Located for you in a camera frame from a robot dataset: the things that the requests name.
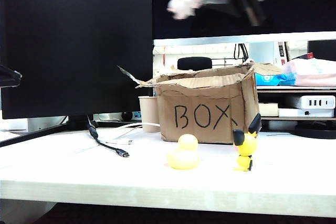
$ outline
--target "black ear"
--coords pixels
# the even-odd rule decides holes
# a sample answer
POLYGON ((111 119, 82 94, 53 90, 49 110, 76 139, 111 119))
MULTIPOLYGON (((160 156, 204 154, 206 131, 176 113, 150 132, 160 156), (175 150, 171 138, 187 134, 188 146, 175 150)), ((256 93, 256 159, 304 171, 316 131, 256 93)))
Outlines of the black ear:
POLYGON ((258 134, 260 129, 261 129, 261 115, 260 113, 258 113, 251 122, 250 127, 248 128, 248 132, 249 133, 257 132, 258 134))
POLYGON ((233 130, 233 142, 235 145, 242 145, 245 139, 244 132, 241 130, 233 130))

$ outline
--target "yellow rubber duck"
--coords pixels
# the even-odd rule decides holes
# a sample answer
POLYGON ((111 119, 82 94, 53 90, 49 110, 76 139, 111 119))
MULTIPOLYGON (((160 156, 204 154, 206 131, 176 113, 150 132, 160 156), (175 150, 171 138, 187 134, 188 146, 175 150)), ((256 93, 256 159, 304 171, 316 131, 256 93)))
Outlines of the yellow rubber duck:
POLYGON ((184 134, 178 140, 178 148, 168 153, 168 163, 174 169, 188 170, 200 163, 198 140, 192 134, 184 134))

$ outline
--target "white cable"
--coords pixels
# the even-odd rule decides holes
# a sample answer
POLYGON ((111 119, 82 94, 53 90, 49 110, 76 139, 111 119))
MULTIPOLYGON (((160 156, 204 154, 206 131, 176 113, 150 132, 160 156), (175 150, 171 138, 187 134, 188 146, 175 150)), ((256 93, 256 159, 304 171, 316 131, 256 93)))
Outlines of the white cable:
POLYGON ((160 127, 160 125, 157 124, 157 123, 130 123, 130 124, 126 124, 126 125, 123 125, 123 126, 120 126, 120 127, 116 127, 116 128, 114 128, 114 130, 120 130, 120 129, 124 129, 124 128, 128 128, 128 127, 132 127, 132 126, 138 126, 138 127, 135 127, 133 129, 131 129, 130 131, 127 131, 126 133, 121 134, 120 136, 117 136, 117 137, 113 138, 110 141, 102 141, 102 140, 101 141, 104 142, 104 143, 110 143, 110 144, 131 144, 132 140, 129 140, 128 138, 127 138, 127 140, 120 140, 120 141, 118 141, 118 138, 130 133, 131 131, 139 128, 139 126, 143 126, 143 125, 160 127))
POLYGON ((130 124, 126 124, 120 127, 116 127, 114 129, 117 130, 117 129, 123 129, 123 128, 132 127, 132 126, 139 126, 139 125, 151 125, 151 126, 160 127, 160 125, 157 123, 130 123, 130 124))

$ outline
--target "box flap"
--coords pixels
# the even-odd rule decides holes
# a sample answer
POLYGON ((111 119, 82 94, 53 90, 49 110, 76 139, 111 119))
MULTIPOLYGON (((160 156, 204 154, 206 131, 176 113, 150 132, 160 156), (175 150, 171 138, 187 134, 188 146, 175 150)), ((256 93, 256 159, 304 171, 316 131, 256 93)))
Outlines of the box flap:
MULTIPOLYGON (((220 82, 222 83, 235 83, 238 79, 244 80, 246 77, 250 76, 253 73, 252 69, 253 64, 245 64, 245 65, 237 65, 237 66, 232 66, 232 67, 225 67, 225 68, 215 68, 215 69, 205 69, 205 70, 200 70, 200 71, 176 71, 171 74, 164 74, 158 77, 155 77, 149 81, 141 81, 137 80, 135 77, 133 77, 130 73, 128 73, 126 70, 120 68, 120 70, 126 74, 128 77, 130 77, 133 81, 135 81, 140 87, 157 87, 163 84, 170 84, 167 81, 170 80, 177 80, 177 79, 189 79, 189 78, 205 78, 205 77, 223 77, 223 76, 231 76, 233 77, 228 77, 228 78, 221 78, 220 80, 213 80, 214 84, 217 86, 219 85, 220 82)), ((194 80, 196 81, 200 87, 208 87, 207 85, 201 84, 203 81, 200 80, 194 80)), ((187 83, 190 81, 182 81, 185 85, 188 85, 187 83)))
POLYGON ((240 82, 244 78, 244 74, 236 73, 228 76, 210 76, 199 78, 184 78, 184 79, 172 79, 168 81, 159 82, 160 85, 180 85, 190 89, 208 88, 208 87, 223 87, 240 82))
POLYGON ((282 74, 282 69, 270 63, 254 63, 253 71, 262 76, 282 74))

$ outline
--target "blue package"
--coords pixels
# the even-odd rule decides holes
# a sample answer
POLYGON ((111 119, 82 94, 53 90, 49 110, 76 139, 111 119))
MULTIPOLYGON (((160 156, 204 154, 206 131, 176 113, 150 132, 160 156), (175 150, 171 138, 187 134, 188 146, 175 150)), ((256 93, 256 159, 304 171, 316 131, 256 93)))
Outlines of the blue package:
POLYGON ((280 86, 294 86, 296 80, 296 73, 287 73, 284 74, 286 79, 284 81, 280 81, 280 86))
POLYGON ((257 86, 277 86, 281 85, 281 82, 294 83, 295 80, 291 80, 285 74, 277 74, 274 76, 262 76, 256 73, 257 86))

